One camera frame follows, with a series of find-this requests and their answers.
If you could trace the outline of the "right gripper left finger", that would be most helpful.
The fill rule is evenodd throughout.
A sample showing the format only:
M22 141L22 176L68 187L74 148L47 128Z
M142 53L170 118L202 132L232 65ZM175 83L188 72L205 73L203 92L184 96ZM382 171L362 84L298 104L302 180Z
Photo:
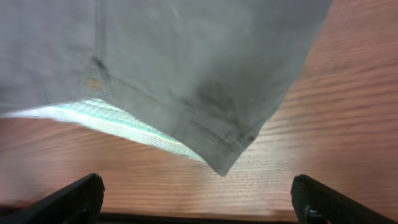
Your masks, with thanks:
M95 173L1 219L1 224L95 224L104 199L104 183Z

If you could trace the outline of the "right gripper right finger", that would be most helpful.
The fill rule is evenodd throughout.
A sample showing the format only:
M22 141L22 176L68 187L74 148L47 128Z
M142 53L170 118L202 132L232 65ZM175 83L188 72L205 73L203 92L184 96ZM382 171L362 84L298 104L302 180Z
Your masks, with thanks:
M290 194L300 224L395 224L307 175L294 177Z

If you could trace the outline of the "grey shorts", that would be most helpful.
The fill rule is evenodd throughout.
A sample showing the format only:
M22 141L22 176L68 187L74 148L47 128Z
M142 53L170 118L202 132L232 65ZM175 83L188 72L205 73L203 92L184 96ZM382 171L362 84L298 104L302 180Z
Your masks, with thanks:
M76 123L226 175L330 1L3 0L1 116Z

